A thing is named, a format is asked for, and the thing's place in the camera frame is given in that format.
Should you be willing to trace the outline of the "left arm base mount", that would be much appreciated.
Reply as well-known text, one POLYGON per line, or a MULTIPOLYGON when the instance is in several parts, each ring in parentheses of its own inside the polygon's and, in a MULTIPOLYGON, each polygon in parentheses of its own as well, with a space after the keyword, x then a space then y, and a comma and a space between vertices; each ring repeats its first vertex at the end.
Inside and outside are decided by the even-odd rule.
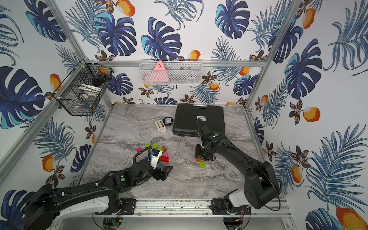
POLYGON ((97 215, 133 215, 137 200, 134 198, 120 198, 119 201, 109 201, 104 211, 96 212, 97 215))

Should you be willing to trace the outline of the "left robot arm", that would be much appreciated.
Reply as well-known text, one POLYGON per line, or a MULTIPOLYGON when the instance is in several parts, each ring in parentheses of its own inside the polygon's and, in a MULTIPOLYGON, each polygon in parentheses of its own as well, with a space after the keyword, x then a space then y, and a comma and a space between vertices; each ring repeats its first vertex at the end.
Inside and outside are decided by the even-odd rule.
POLYGON ((130 191, 149 179, 165 181, 172 166, 159 168, 152 165, 158 154, 150 154, 148 160, 134 161, 119 171, 109 171, 101 179, 83 185, 53 188, 40 187, 24 208, 25 230, 46 230, 53 221, 90 212, 103 215, 116 214, 124 209, 119 195, 130 191))

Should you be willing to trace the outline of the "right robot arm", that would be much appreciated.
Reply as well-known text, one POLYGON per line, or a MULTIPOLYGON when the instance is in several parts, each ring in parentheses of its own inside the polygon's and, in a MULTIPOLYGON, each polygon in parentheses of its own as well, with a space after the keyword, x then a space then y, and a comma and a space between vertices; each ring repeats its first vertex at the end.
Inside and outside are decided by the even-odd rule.
POLYGON ((230 192, 224 197, 228 209, 251 206, 260 209, 281 190, 273 166, 260 162, 236 147, 225 134, 213 132, 201 119, 197 119, 201 144, 196 145, 195 157, 203 161, 215 160, 215 154, 227 159, 244 178, 244 189, 230 192))

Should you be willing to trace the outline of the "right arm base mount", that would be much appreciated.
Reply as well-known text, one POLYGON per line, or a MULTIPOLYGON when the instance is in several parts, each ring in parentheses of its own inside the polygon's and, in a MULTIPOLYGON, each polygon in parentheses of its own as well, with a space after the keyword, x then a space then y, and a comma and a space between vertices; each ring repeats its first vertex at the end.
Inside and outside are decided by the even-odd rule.
POLYGON ((249 205, 235 207, 228 199, 213 198, 209 209, 213 215, 250 215, 251 209, 249 205))

